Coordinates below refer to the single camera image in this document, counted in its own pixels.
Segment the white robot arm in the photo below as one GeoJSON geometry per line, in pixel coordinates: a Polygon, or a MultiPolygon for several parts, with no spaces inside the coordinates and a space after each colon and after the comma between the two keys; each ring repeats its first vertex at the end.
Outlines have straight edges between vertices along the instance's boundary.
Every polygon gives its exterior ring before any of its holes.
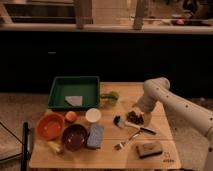
{"type": "Polygon", "coordinates": [[[165,77],[146,80],[143,83],[143,95],[136,106],[144,113],[151,113],[157,101],[183,117],[209,140],[203,171],[213,171],[213,111],[172,93],[170,82],[165,77]]]}

